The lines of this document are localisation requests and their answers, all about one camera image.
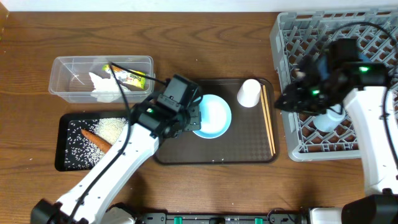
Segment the light blue cup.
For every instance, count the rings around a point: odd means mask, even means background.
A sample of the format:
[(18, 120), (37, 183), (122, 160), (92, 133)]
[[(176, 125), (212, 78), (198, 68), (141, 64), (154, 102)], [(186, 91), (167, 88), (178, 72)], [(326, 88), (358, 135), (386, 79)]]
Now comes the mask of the light blue cup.
[(345, 117), (345, 110), (340, 104), (337, 104), (327, 109), (325, 114), (316, 116), (313, 120), (313, 124), (318, 131), (329, 133), (344, 121)]

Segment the left wooden chopstick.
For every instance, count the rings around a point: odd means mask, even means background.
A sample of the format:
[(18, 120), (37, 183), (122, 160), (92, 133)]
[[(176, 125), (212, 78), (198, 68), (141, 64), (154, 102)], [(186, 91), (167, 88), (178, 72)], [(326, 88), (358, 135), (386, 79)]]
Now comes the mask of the left wooden chopstick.
[(271, 153), (271, 157), (272, 157), (274, 155), (273, 149), (272, 149), (272, 143), (271, 143), (272, 139), (271, 139), (270, 129), (269, 129), (269, 125), (268, 125), (266, 105), (265, 105), (265, 101), (264, 101), (264, 95), (262, 94), (262, 89), (260, 90), (260, 97), (261, 97), (262, 113), (263, 113), (266, 132), (267, 132), (267, 139), (268, 139), (269, 149), (270, 149), (270, 153)]

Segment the white rice pile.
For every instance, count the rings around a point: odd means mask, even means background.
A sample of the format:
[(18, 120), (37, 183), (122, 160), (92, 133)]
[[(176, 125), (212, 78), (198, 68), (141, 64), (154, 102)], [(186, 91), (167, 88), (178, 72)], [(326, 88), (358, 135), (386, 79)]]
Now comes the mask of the white rice pile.
[(95, 166), (105, 155), (95, 143), (85, 137), (82, 131), (88, 131), (100, 140), (113, 145), (120, 136), (125, 118), (103, 118), (72, 120), (68, 123), (66, 148), (64, 152), (65, 170), (87, 170)]

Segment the white napkin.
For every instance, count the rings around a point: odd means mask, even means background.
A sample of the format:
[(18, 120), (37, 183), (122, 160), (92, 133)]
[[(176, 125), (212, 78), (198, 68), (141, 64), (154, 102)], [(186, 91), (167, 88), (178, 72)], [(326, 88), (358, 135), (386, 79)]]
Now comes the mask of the white napkin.
[(96, 98), (98, 102), (112, 103), (121, 97), (119, 85), (115, 78), (101, 78), (92, 72), (89, 73), (89, 76), (94, 86), (90, 95)]

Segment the brown serving tray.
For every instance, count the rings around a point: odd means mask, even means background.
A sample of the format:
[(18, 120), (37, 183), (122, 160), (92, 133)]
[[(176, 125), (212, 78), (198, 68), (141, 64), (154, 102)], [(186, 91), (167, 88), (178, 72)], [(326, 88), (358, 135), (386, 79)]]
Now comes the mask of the brown serving tray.
[(261, 101), (252, 108), (241, 106), (236, 95), (244, 78), (224, 78), (197, 80), (204, 94), (222, 97), (232, 112), (232, 121), (228, 130), (215, 139), (204, 139), (191, 131), (177, 138), (167, 139), (155, 153), (154, 159), (162, 165), (208, 165), (208, 164), (267, 164), (279, 155), (277, 120), (272, 101), (272, 84), (259, 78), (265, 85), (271, 111), (276, 155), (271, 157), (267, 132), (262, 113)]

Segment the clear plastic bin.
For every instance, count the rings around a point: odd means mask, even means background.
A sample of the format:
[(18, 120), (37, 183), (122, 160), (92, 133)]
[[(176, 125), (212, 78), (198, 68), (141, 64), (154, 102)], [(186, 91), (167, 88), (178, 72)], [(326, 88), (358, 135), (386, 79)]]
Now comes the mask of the clear plastic bin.
[[(147, 55), (97, 55), (57, 57), (52, 65), (49, 92), (69, 103), (99, 103), (90, 94), (94, 90), (89, 76), (92, 72), (101, 78), (113, 78), (102, 71), (111, 62), (130, 70), (155, 77), (154, 61)], [(122, 96), (112, 103), (122, 103)]]

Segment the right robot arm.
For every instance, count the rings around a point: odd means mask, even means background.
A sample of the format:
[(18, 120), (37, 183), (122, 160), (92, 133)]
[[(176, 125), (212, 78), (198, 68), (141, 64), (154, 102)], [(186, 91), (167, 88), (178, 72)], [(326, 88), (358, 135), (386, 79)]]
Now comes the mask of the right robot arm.
[(341, 104), (354, 127), (364, 172), (365, 196), (341, 208), (311, 208), (307, 223), (397, 223), (397, 120), (381, 63), (326, 60), (301, 67), (304, 76), (287, 85), (274, 103), (282, 111), (326, 113)]

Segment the grey dishwasher rack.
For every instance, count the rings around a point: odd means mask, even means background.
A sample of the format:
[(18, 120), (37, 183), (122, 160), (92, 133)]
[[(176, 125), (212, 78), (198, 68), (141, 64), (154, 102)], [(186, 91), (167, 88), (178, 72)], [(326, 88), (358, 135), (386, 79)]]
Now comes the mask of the grey dishwasher rack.
[[(306, 55), (314, 58), (332, 41), (354, 38), (372, 62), (392, 68), (397, 52), (387, 33), (397, 35), (397, 8), (281, 12), (271, 30), (274, 68), (280, 87), (295, 80), (294, 67)], [(357, 159), (360, 157), (353, 125), (346, 117), (333, 131), (323, 133), (314, 118), (281, 113), (289, 157), (296, 162)]]

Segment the right wooden chopstick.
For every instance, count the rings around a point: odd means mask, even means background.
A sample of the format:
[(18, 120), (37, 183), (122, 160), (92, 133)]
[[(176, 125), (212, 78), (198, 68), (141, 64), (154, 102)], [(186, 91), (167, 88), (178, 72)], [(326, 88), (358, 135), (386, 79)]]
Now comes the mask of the right wooden chopstick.
[(271, 148), (272, 148), (272, 155), (276, 155), (274, 134), (273, 134), (272, 122), (271, 122), (271, 111), (269, 108), (269, 101), (267, 98), (267, 90), (266, 90), (265, 85), (262, 86), (262, 90), (263, 90), (263, 95), (264, 95), (264, 102), (265, 102), (265, 109), (266, 109), (266, 116), (267, 116), (267, 124), (268, 124), (268, 128), (269, 128), (269, 135), (270, 135), (269, 139), (270, 139), (270, 144), (271, 144)]

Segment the yellow-green snack wrapper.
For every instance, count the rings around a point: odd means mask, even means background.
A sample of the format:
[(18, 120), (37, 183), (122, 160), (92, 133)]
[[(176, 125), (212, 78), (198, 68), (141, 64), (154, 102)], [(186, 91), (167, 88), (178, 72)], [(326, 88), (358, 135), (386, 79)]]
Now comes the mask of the yellow-green snack wrapper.
[(129, 70), (128, 72), (112, 65), (104, 65), (102, 71), (110, 74), (115, 74), (116, 78), (124, 84), (131, 85), (140, 89), (145, 88), (146, 74), (136, 70)]

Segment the wooden chopstick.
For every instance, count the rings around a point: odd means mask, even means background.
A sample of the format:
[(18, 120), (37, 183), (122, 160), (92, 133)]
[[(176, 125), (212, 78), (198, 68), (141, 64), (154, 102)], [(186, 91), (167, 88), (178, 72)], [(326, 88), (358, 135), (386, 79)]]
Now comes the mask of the wooden chopstick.
[(270, 149), (270, 153), (271, 153), (271, 157), (272, 157), (274, 155), (273, 149), (272, 149), (272, 143), (271, 143), (272, 139), (271, 139), (270, 129), (269, 129), (269, 125), (268, 125), (266, 105), (265, 105), (265, 101), (264, 101), (264, 95), (262, 94), (262, 89), (260, 90), (260, 97), (261, 97), (262, 113), (263, 113), (266, 132), (267, 132), (267, 139), (268, 139), (269, 149)]
[(262, 90), (263, 90), (263, 95), (264, 95), (264, 102), (265, 102), (265, 109), (266, 109), (266, 116), (267, 116), (267, 124), (268, 124), (268, 128), (269, 128), (269, 135), (270, 135), (269, 139), (270, 139), (270, 144), (271, 144), (271, 148), (272, 148), (272, 155), (276, 155), (274, 134), (273, 134), (272, 122), (271, 122), (271, 111), (269, 108), (269, 101), (267, 98), (267, 90), (266, 90), (265, 85), (262, 86)]

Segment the dark blue plate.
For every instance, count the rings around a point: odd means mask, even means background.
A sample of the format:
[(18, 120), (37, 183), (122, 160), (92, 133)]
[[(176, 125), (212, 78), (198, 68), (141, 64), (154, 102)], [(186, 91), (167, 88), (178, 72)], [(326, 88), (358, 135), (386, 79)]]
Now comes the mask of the dark blue plate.
[(364, 55), (364, 54), (362, 54), (362, 53), (359, 53), (359, 54), (358, 54), (358, 57), (359, 57), (359, 59), (360, 59), (362, 62), (366, 62), (366, 63), (370, 63), (370, 62), (371, 62), (371, 60), (370, 60), (366, 55)]

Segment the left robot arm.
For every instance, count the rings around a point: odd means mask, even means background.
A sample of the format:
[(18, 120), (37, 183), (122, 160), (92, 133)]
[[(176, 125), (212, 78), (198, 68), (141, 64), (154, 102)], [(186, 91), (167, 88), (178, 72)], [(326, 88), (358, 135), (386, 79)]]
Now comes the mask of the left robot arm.
[(36, 204), (31, 223), (101, 223), (115, 196), (164, 139), (200, 128), (197, 102), (166, 106), (143, 101), (128, 118), (116, 143), (74, 188), (54, 204), (44, 199)]

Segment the orange carrot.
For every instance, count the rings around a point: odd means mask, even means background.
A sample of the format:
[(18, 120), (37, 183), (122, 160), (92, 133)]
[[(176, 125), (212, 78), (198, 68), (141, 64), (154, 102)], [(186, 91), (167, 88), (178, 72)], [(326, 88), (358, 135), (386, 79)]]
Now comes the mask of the orange carrot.
[(82, 135), (84, 135), (84, 137), (86, 137), (90, 142), (92, 142), (96, 147), (98, 147), (100, 151), (102, 151), (105, 154), (112, 147), (112, 145), (110, 145), (108, 142), (106, 142), (105, 140), (101, 139), (99, 136), (97, 136), (85, 129), (82, 129), (81, 133), (82, 133)]

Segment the black plastic tray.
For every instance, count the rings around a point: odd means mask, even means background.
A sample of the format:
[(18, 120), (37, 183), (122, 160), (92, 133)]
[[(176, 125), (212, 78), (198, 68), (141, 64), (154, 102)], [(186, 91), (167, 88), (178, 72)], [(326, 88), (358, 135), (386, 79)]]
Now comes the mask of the black plastic tray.
[(123, 111), (102, 111), (102, 112), (93, 112), (93, 113), (69, 113), (65, 114), (60, 118), (59, 127), (58, 127), (58, 138), (57, 138), (57, 147), (55, 153), (55, 168), (58, 171), (74, 171), (74, 170), (65, 170), (65, 166), (63, 162), (64, 152), (66, 148), (66, 135), (68, 123), (72, 120), (84, 120), (84, 119), (103, 119), (103, 118), (125, 118), (126, 113)]

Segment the white cup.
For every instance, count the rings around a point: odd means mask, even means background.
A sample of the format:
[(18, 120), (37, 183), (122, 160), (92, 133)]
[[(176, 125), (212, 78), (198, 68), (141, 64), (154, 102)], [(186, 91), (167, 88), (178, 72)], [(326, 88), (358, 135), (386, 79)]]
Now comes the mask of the white cup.
[(261, 84), (255, 79), (246, 80), (237, 93), (238, 103), (246, 108), (252, 108), (259, 102)]

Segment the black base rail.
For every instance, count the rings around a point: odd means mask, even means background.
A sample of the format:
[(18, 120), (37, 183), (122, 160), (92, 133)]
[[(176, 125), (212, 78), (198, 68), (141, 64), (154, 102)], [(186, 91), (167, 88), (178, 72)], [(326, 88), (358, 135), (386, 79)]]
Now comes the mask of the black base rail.
[(282, 211), (269, 215), (198, 215), (145, 213), (137, 224), (310, 224), (306, 215)]

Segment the light blue bowl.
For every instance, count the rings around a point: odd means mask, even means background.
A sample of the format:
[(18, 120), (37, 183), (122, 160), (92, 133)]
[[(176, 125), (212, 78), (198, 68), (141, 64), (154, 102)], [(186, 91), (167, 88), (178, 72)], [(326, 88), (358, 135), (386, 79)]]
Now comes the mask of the light blue bowl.
[(201, 128), (193, 131), (204, 139), (215, 139), (222, 136), (232, 121), (232, 112), (227, 102), (217, 95), (203, 96), (199, 104)]

